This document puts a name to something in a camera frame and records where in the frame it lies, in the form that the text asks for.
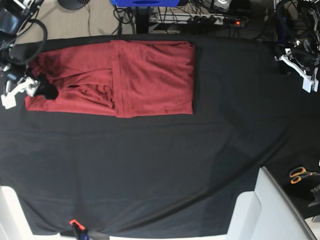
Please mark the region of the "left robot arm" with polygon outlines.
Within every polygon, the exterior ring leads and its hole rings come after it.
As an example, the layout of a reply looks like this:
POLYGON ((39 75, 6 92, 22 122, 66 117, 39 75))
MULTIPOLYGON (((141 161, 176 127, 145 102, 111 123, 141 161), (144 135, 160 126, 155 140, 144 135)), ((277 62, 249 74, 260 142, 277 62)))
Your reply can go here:
POLYGON ((320 2, 277 0, 275 60, 286 74, 296 72, 302 89, 317 92, 320 86, 320 2))

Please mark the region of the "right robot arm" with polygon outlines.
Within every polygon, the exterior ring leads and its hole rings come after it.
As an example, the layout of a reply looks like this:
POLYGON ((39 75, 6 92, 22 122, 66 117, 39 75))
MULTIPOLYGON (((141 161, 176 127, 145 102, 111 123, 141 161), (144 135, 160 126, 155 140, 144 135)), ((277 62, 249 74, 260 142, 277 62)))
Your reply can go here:
POLYGON ((8 110, 16 107, 16 95, 26 93, 30 97, 44 96, 48 100, 58 97, 57 88, 49 83, 44 73, 35 75, 28 64, 43 50, 48 30, 38 17, 42 0, 2 0, 0 2, 0 78, 4 80, 0 96, 2 106, 8 110), (18 60, 10 56, 16 40, 26 31, 27 24, 42 29, 43 38, 38 49, 30 57, 18 60))

